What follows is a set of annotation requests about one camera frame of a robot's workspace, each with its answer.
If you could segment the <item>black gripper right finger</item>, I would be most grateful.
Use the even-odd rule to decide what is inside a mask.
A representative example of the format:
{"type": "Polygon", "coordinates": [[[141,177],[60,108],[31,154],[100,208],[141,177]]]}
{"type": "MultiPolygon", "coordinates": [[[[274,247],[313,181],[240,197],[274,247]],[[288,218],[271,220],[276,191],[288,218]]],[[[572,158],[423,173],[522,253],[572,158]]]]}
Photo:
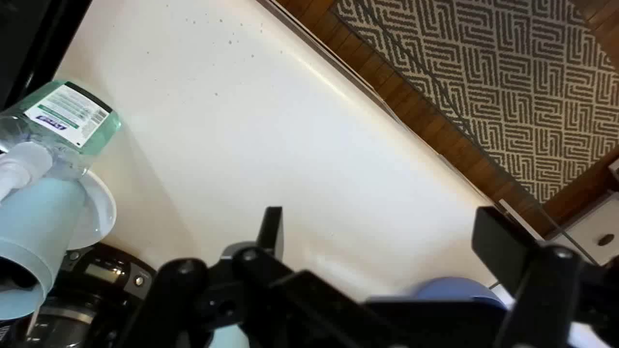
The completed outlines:
{"type": "Polygon", "coordinates": [[[499,282],[522,282],[541,243],[495,206],[478,206],[472,249],[499,282]]]}

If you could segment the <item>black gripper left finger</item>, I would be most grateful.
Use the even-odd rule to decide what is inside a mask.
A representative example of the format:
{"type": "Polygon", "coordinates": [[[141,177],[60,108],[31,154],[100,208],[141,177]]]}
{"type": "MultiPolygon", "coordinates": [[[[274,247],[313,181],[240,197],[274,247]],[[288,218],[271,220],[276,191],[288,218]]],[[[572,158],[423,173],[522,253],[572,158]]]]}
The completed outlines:
{"type": "Polygon", "coordinates": [[[280,206],[267,206],[261,228],[257,233],[257,247],[267,251],[269,255],[280,259],[282,257],[282,208],[280,206]]]}

